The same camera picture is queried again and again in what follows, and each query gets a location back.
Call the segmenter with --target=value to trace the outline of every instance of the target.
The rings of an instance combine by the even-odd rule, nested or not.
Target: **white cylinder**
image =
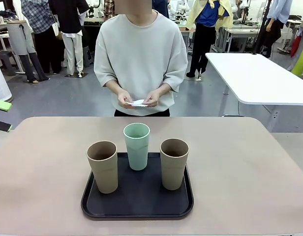
[[[12,94],[9,90],[9,87],[6,83],[6,80],[0,70],[0,100],[7,101],[12,97]]]

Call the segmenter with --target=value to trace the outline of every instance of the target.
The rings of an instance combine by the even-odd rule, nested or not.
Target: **hand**
[[[159,98],[160,93],[157,90],[154,90],[148,94],[143,104],[147,105],[147,107],[156,107],[158,105]]]
[[[266,27],[266,31],[267,31],[267,32],[270,32],[270,31],[271,31],[271,27],[272,27],[272,24],[269,23],[268,26]]]
[[[130,94],[121,89],[119,92],[118,92],[118,101],[119,101],[119,105],[125,109],[133,109],[134,107],[131,106],[130,104],[127,104],[126,102],[133,102]]]

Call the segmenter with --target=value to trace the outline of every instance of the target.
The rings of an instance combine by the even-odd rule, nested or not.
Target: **person's left hand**
[[[156,107],[158,105],[159,98],[160,93],[157,90],[151,91],[143,104],[147,105],[147,107]]]
[[[268,24],[268,26],[266,27],[266,31],[270,32],[271,31],[271,27],[272,27],[272,24]]]

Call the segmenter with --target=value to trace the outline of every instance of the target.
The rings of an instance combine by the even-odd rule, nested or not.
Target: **yellow-green garment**
[[[300,55],[299,60],[297,61],[294,69],[292,70],[292,73],[301,76],[303,74],[303,52]]]
[[[188,29],[193,28],[196,18],[201,14],[207,2],[210,3],[211,7],[214,8],[214,1],[218,0],[195,0],[194,5],[190,11],[189,17],[186,22],[186,27]],[[234,15],[231,10],[231,4],[229,0],[219,0],[220,7],[218,9],[218,15],[223,16],[225,11],[228,12],[229,16],[225,16],[222,19],[218,19],[216,23],[216,29],[220,27],[232,28]]]

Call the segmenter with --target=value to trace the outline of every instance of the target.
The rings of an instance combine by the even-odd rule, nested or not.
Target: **tray rim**
[[[160,154],[160,152],[149,152],[149,154]],[[118,155],[119,154],[127,154],[127,152],[118,152]],[[89,175],[89,178],[87,180],[87,184],[85,186],[85,190],[84,190],[84,193],[83,193],[83,196],[82,196],[82,199],[81,199],[81,208],[82,208],[82,211],[83,213],[90,217],[91,219],[150,219],[150,220],[153,220],[153,219],[177,219],[177,218],[183,218],[185,216],[187,216],[191,210],[193,209],[193,206],[194,206],[194,197],[193,197],[193,191],[192,191],[192,186],[191,186],[191,182],[190,182],[190,177],[189,177],[189,172],[188,172],[188,168],[187,168],[187,165],[185,167],[185,170],[184,170],[184,182],[185,182],[185,185],[186,183],[188,182],[189,183],[189,187],[187,187],[186,185],[186,192],[187,192],[187,195],[188,195],[188,199],[189,199],[189,205],[186,209],[186,211],[182,212],[181,214],[179,215],[155,215],[155,216],[150,216],[150,215],[129,215],[129,216],[118,216],[118,215],[115,215],[115,216],[94,216],[92,215],[91,213],[88,212],[87,210],[87,199],[88,199],[88,196],[89,196],[89,193],[90,193],[90,189],[89,188],[89,185],[90,185],[90,182],[93,182],[94,180],[94,176],[93,176],[93,173],[91,171],[90,175]]]

